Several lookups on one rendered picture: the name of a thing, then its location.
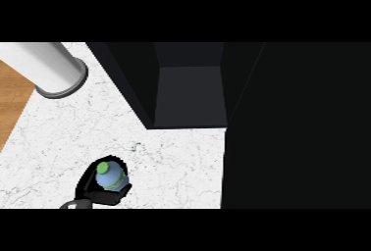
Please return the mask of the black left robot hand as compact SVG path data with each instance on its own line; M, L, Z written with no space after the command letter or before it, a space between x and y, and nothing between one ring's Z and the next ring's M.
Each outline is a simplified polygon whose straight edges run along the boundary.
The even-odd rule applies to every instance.
M96 182L98 164L101 162L108 162L108 161L115 161L120 164L124 170L124 173L127 175L127 165L117 156L108 155L107 157L98 159L90 164L87 170L84 171L80 177L80 180L76 186L74 200L89 199L93 204L101 204L101 205L108 205L108 206L114 206L120 203L121 198L126 196L132 188L132 184L129 183L129 185L123 188L123 190L120 192L115 192L115 191L104 190L104 188L99 186Z

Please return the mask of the blue water bottle green cap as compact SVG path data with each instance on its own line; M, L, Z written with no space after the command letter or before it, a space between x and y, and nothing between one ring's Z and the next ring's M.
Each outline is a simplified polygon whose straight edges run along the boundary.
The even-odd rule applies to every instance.
M120 192L129 185L129 177L115 161L101 162L96 168L96 182L107 191Z

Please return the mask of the dark grey open cabinet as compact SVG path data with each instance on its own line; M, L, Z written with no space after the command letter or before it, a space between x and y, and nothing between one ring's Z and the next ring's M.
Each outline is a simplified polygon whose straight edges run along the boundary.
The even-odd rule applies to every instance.
M147 128L229 124L260 42L90 42L87 46Z

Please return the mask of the dark grey cabinet door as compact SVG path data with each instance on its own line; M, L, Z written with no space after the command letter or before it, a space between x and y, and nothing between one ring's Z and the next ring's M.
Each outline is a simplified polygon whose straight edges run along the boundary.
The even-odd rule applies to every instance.
M371 208L370 42L265 44L225 143L223 208Z

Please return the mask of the white cylinder with grey rim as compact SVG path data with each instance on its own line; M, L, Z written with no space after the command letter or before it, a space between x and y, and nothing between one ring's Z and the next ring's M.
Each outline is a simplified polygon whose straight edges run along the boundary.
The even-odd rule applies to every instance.
M0 42L0 60L34 83L47 99L70 96L87 80L87 65L61 42Z

